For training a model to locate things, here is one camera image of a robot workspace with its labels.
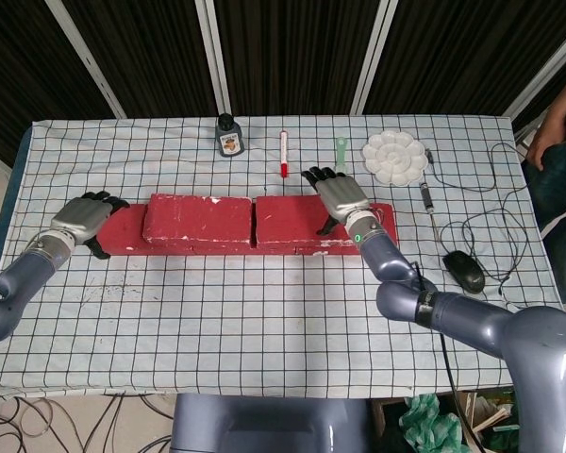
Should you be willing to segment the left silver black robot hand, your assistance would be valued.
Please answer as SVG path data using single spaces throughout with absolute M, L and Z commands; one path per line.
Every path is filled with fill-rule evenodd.
M 88 192 L 69 201 L 51 220 L 50 228 L 72 236 L 75 245 L 86 245 L 99 260 L 108 260 L 97 235 L 109 217 L 129 203 L 108 192 Z

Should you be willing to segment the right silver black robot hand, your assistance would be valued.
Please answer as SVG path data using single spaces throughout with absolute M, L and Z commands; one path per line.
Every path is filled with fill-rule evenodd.
M 319 236 L 329 235 L 336 225 L 346 225 L 348 217 L 355 211 L 371 207 L 364 191 L 343 172 L 313 166 L 301 175 L 320 196 L 328 213 L 325 224 L 317 231 Z

